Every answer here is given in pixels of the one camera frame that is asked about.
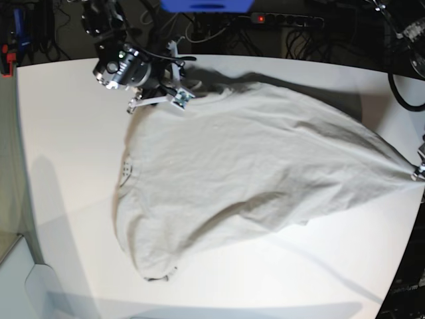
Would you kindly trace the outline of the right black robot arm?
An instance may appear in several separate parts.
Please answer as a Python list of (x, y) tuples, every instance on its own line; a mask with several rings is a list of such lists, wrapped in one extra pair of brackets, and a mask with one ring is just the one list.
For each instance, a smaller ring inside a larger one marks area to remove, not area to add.
[(180, 38), (167, 43), (165, 50), (155, 52), (159, 38), (157, 15), (148, 1), (143, 1), (152, 28), (148, 46), (138, 43), (139, 29), (127, 20), (118, 1), (82, 1), (81, 23), (94, 39), (98, 62), (93, 69), (97, 82), (108, 90), (131, 90), (127, 112), (138, 108), (167, 103), (184, 110), (195, 94), (183, 85), (185, 64), (195, 62), (193, 56), (179, 56)]

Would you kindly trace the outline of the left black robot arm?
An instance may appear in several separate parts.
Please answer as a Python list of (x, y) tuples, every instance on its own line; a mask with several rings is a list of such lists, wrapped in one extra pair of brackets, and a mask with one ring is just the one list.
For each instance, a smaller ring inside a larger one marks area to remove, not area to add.
[[(407, 52), (410, 65), (424, 79), (424, 1), (366, 1), (379, 12), (392, 31), (392, 38)], [(409, 112), (424, 112), (424, 102), (413, 105), (407, 102), (396, 86), (394, 73), (388, 71), (391, 92), (400, 106)], [(411, 177), (424, 181), (424, 141), (418, 149), (421, 164)]]

